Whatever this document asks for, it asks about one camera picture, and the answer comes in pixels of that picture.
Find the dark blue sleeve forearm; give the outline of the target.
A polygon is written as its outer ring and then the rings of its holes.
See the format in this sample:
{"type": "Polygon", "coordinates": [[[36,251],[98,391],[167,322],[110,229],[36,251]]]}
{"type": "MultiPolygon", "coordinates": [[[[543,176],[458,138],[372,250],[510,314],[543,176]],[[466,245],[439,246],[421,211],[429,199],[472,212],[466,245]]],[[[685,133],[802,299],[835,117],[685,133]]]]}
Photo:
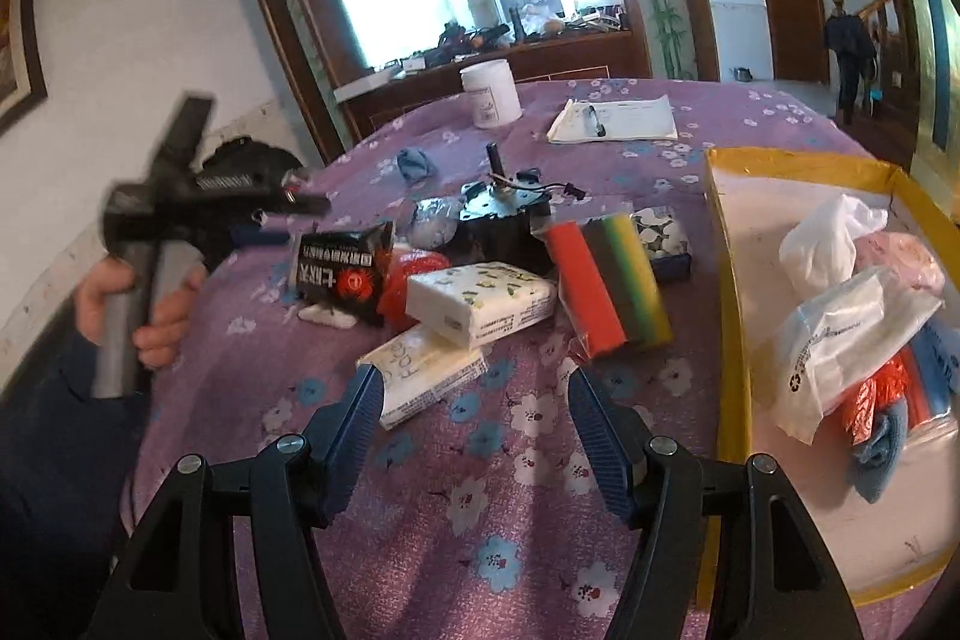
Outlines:
{"type": "Polygon", "coordinates": [[[71,333],[25,408],[2,413],[5,638],[82,637],[109,578],[149,399],[94,398],[96,357],[71,333]]]}

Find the person's left hand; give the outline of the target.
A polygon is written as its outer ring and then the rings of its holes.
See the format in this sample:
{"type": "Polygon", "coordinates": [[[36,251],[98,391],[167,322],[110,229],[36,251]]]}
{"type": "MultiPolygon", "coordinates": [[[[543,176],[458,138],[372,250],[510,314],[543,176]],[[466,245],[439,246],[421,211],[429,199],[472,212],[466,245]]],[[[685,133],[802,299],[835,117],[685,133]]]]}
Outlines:
{"type": "MultiPolygon", "coordinates": [[[[192,266],[178,289],[155,305],[151,320],[133,333],[132,344],[149,369],[163,369],[178,357],[192,308],[205,280],[206,269],[202,265],[192,266]]],[[[107,301],[132,289],[133,283],[135,273],[122,260],[107,257],[96,263],[73,296],[78,333],[99,346],[103,341],[107,301]]]]}

